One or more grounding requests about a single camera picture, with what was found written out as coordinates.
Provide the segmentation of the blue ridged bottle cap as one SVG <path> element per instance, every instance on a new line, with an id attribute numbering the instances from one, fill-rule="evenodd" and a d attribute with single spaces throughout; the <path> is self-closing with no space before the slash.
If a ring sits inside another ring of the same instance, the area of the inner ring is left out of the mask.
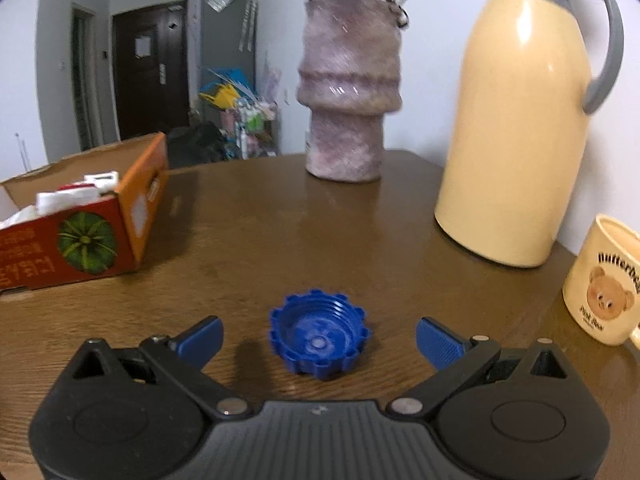
<path id="1" fill-rule="evenodd" d="M 292 374 L 332 379 L 349 372 L 368 343 L 366 317 L 342 294 L 288 296 L 269 315 L 271 349 Z"/>

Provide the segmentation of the red white lint brush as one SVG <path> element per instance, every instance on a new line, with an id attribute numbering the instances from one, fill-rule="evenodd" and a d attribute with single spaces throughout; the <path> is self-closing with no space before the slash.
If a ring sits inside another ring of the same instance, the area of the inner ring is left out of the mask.
<path id="1" fill-rule="evenodd" d="M 92 204 L 103 195 L 114 192 L 119 185 L 119 173 L 115 170 L 100 174 L 85 174 L 77 182 L 64 184 L 54 192 L 41 192 L 36 196 L 36 213 L 48 216 L 62 210 Z"/>

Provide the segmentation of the cream bear mug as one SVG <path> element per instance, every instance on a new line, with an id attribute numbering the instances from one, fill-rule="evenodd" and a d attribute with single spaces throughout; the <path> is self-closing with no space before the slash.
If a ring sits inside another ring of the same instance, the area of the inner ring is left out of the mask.
<path id="1" fill-rule="evenodd" d="M 574 321 L 607 346 L 639 344 L 639 233 L 597 214 L 562 286 Z"/>

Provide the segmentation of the red cardboard pumpkin box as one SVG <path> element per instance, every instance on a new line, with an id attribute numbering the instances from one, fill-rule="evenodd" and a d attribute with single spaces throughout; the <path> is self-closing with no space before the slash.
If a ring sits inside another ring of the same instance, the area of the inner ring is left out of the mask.
<path id="1" fill-rule="evenodd" d="M 92 204 L 40 217 L 36 196 L 85 174 L 117 171 Z M 168 171 L 166 136 L 152 133 L 62 158 L 1 185 L 1 287 L 43 288 L 137 270 Z"/>

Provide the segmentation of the black bag on floor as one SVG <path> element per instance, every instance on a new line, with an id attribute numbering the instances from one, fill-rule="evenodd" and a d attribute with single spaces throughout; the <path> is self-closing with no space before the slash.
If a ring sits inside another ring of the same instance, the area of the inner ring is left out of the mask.
<path id="1" fill-rule="evenodd" d="M 225 162 L 226 138 L 213 122 L 177 127 L 166 136 L 170 169 Z"/>

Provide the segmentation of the metal trolley with bottles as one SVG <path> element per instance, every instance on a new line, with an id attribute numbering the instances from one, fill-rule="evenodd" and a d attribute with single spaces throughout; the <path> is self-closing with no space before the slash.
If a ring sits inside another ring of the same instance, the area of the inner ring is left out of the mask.
<path id="1" fill-rule="evenodd" d="M 274 103 L 239 99 L 232 108 L 233 140 L 239 159 L 273 157 L 279 153 L 278 108 Z"/>

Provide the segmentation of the yellow bag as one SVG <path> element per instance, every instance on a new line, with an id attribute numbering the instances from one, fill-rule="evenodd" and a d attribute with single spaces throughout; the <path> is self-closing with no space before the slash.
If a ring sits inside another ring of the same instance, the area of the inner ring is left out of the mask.
<path id="1" fill-rule="evenodd" d="M 233 84 L 218 84 L 213 93 L 201 91 L 200 98 L 221 110 L 230 110 L 235 107 L 236 101 L 241 99 L 241 96 Z"/>

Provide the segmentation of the pink textured vase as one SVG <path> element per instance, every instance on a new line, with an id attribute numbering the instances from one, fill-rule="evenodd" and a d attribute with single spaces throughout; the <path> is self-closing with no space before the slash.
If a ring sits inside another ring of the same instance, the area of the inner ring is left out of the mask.
<path id="1" fill-rule="evenodd" d="M 381 177 L 384 117 L 401 109 L 404 10 L 384 0 L 310 0 L 297 101 L 310 109 L 306 169 L 348 183 Z"/>

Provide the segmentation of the dark brown entrance door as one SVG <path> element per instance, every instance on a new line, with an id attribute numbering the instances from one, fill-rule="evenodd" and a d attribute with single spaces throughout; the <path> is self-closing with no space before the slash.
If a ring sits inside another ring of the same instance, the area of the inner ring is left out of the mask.
<path id="1" fill-rule="evenodd" d="M 189 125 L 186 0 L 112 17 L 119 136 L 168 133 Z"/>

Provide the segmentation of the cream thermos jug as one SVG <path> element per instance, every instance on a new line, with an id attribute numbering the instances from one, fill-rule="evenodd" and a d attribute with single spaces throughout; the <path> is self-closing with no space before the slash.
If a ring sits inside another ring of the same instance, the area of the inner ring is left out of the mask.
<path id="1" fill-rule="evenodd" d="M 616 0 L 488 0 L 461 67 L 442 230 L 493 262 L 541 266 L 623 55 Z"/>

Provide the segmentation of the grey refrigerator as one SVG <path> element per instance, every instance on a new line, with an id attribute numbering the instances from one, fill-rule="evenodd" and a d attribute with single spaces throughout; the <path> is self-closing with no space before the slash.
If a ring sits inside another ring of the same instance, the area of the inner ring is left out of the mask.
<path id="1" fill-rule="evenodd" d="M 254 0 L 201 0 L 200 82 L 198 90 L 213 96 L 216 73 L 240 70 L 247 87 L 255 89 L 255 46 L 252 25 L 257 21 Z"/>

